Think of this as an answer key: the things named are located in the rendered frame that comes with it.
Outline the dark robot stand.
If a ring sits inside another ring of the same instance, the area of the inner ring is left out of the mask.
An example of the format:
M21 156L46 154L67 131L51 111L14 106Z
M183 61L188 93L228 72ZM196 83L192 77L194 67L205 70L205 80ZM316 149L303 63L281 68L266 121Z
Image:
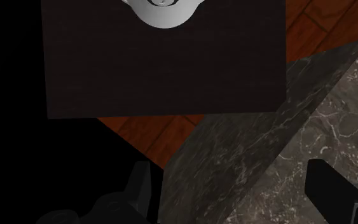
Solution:
M151 27L122 0L41 0L49 118L276 111L286 0L204 0Z

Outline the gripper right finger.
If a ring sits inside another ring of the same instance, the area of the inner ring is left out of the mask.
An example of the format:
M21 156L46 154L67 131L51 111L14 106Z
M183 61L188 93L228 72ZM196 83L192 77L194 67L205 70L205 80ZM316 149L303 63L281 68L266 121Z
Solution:
M358 188L325 160L308 161L305 194L328 224L358 224Z

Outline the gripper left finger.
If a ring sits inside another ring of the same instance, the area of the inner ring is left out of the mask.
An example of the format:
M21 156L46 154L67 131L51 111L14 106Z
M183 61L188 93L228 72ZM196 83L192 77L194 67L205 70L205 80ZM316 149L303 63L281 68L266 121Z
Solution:
M73 210L57 210L44 214L36 224L150 224L146 219L150 200L150 163L139 161L124 191L101 196L86 215L79 217Z

